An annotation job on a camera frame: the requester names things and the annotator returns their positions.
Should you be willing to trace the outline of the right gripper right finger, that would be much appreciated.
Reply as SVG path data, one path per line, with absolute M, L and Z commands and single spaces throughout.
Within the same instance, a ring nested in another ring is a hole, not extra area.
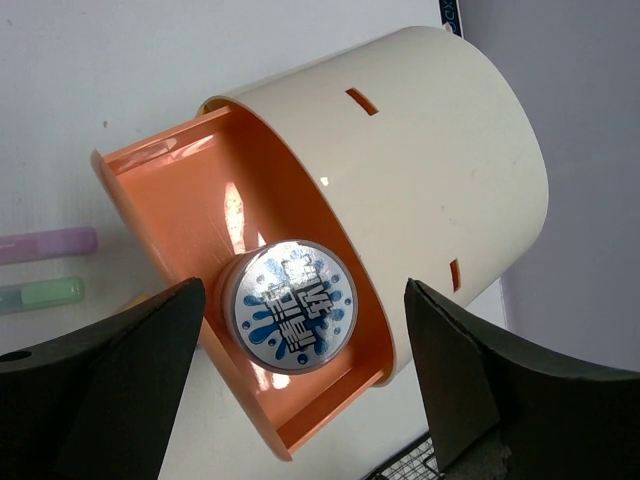
M 428 285 L 404 294 L 439 469 L 449 479 L 635 479 L 639 376 L 532 343 Z

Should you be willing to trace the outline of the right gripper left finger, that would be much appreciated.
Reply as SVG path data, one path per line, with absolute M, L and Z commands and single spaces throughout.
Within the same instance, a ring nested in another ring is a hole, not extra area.
M 204 285 L 190 278 L 2 355 L 2 478 L 157 478 L 204 311 Z

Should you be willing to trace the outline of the orange highlighter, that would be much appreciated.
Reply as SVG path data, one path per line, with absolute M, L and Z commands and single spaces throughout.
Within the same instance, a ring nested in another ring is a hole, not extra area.
M 130 300 L 128 303 L 126 303 L 123 307 L 121 307 L 118 310 L 118 313 L 122 313 L 126 310 L 129 310 L 131 308 L 136 307 L 137 305 L 140 305 L 141 303 L 144 303 L 145 301 L 147 301 L 149 299 L 148 295 L 139 295 L 136 296 L 134 299 Z

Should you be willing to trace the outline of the round blue slime jar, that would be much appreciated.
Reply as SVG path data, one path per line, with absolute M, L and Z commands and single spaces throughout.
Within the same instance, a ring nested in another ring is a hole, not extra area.
M 346 264 L 309 240 L 288 240 L 242 253 L 218 282 L 221 319 L 249 360 L 284 375 L 331 362 L 358 317 L 358 293 Z

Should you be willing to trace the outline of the round cream drawer organizer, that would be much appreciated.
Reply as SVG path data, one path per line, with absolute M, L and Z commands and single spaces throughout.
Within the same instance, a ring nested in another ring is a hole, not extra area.
M 548 208 L 533 128 L 497 67 L 413 26 L 208 99 L 198 116 L 93 153 L 94 170 L 164 279 L 203 281 L 201 342 L 283 460 L 411 360 L 411 278 L 471 303 L 535 241 Z M 290 352 L 251 260 L 284 241 L 331 252 L 314 326 L 346 345 L 319 368 Z

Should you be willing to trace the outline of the green highlighter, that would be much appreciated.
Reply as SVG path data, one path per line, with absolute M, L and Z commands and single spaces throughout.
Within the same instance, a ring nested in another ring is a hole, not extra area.
M 74 304 L 85 295 L 80 277 L 65 277 L 1 287 L 1 314 L 8 315 Z

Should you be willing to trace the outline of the purple highlighter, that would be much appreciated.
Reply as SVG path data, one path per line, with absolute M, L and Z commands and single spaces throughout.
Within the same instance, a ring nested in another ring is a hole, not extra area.
M 1 237 L 1 264 L 90 254 L 97 250 L 92 227 L 65 228 Z

